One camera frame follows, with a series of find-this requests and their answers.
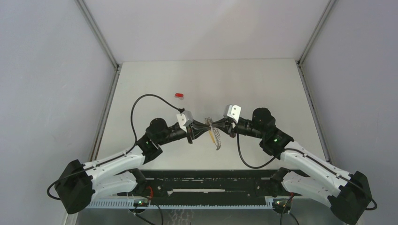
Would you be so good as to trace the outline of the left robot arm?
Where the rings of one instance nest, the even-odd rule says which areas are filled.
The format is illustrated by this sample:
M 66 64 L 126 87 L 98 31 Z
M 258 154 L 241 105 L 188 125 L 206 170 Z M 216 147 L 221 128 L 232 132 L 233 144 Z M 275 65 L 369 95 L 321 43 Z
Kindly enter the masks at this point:
M 92 201 L 109 195 L 122 192 L 142 195 L 147 183 L 139 167 L 156 159 L 163 152 L 160 146 L 184 138 L 192 143 L 209 130 L 208 124 L 197 121 L 169 127 L 164 119 L 155 118 L 134 144 L 141 150 L 139 153 L 127 149 L 96 161 L 73 160 L 54 184 L 55 191 L 68 214 L 80 212 Z

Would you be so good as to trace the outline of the keyring bunch with coloured tags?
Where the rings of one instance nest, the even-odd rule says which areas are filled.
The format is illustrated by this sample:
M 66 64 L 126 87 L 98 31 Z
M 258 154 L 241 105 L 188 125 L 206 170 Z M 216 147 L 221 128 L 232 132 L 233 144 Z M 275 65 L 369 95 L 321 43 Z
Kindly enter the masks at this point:
M 213 120 L 211 118 L 205 118 L 205 123 L 210 127 L 209 133 L 213 143 L 215 144 L 216 150 L 219 150 L 222 146 L 219 130 L 213 126 Z

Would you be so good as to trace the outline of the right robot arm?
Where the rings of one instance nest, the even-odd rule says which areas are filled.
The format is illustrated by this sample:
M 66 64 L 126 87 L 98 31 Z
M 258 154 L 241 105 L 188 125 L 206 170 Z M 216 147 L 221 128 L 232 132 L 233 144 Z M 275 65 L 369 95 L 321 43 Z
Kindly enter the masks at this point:
M 212 122 L 230 137 L 240 135 L 260 138 L 262 150 L 305 173 L 299 175 L 291 169 L 281 167 L 269 179 L 267 192 L 272 197 L 301 195 L 329 207 L 332 213 L 348 225 L 357 224 L 365 211 L 376 210 L 366 175 L 356 171 L 342 170 L 307 151 L 291 136 L 276 127 L 276 119 L 267 108 L 257 108 L 252 119 L 240 117 L 241 108 L 229 105 L 224 118 Z

